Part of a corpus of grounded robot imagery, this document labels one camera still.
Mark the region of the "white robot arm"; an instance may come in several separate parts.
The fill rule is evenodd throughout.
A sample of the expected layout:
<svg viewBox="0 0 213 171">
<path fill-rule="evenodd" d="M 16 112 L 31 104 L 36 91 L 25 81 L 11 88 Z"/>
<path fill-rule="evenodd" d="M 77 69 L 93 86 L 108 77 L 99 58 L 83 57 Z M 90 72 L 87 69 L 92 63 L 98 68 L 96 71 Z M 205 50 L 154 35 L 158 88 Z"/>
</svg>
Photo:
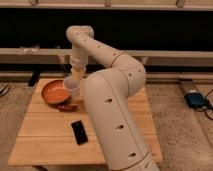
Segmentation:
<svg viewBox="0 0 213 171">
<path fill-rule="evenodd" d="M 90 26 L 66 30 L 72 44 L 72 75 L 85 70 L 89 57 L 104 68 L 84 83 L 84 105 L 110 171 L 160 171 L 127 105 L 146 82 L 141 62 L 94 39 Z"/>
</svg>

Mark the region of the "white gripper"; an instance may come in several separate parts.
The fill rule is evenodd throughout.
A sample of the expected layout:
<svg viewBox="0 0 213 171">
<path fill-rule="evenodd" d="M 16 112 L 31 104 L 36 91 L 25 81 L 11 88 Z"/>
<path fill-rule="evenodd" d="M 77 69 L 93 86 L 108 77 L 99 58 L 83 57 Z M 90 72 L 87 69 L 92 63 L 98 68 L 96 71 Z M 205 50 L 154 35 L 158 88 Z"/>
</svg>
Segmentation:
<svg viewBox="0 0 213 171">
<path fill-rule="evenodd" d="M 71 75 L 74 80 L 80 80 L 82 78 L 82 68 L 87 65 L 87 59 L 79 59 L 73 56 L 70 57 L 70 64 L 73 67 L 71 69 Z"/>
</svg>

